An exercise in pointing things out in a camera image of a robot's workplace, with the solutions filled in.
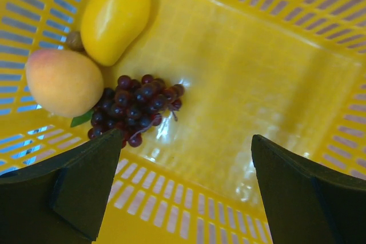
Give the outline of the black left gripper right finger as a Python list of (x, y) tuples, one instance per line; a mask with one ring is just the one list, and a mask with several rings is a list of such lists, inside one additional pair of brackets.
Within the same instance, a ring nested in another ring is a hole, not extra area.
[(365, 180), (262, 135), (251, 152), (273, 243), (365, 243)]

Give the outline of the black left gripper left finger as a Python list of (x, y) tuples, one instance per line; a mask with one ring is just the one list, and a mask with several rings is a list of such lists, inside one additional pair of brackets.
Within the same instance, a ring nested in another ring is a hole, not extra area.
[(120, 158), (122, 137), (100, 137), (1, 175), (1, 243), (97, 240)]

